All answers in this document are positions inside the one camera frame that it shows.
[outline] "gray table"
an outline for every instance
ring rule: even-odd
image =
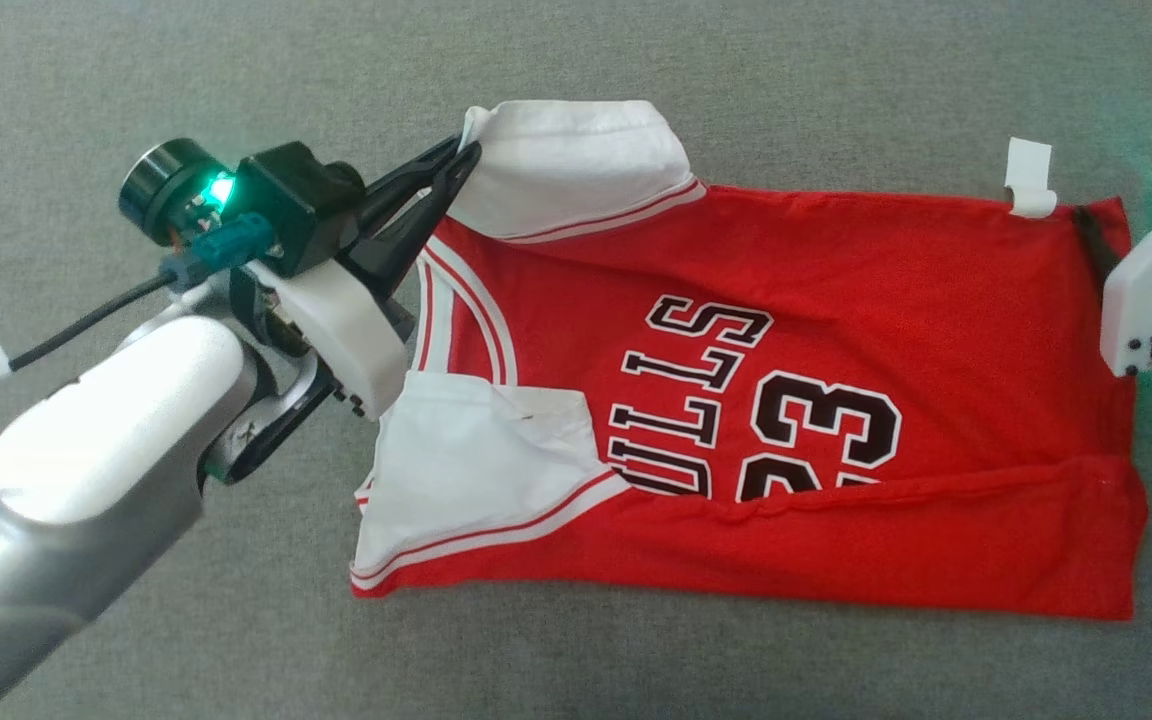
[[[0,0],[0,338],[22,350],[154,267],[114,195],[159,141],[227,161],[304,141],[378,177],[517,97],[645,97],[702,177],[774,188],[996,197],[1007,137],[1033,138],[1062,199],[1123,194],[1152,225],[1152,3]],[[0,425],[151,311],[0,387]],[[568,584],[362,602],[372,433],[326,407],[212,492],[0,720],[1152,717],[1152,518],[1128,624]],[[1152,505],[1152,377],[1137,447]]]

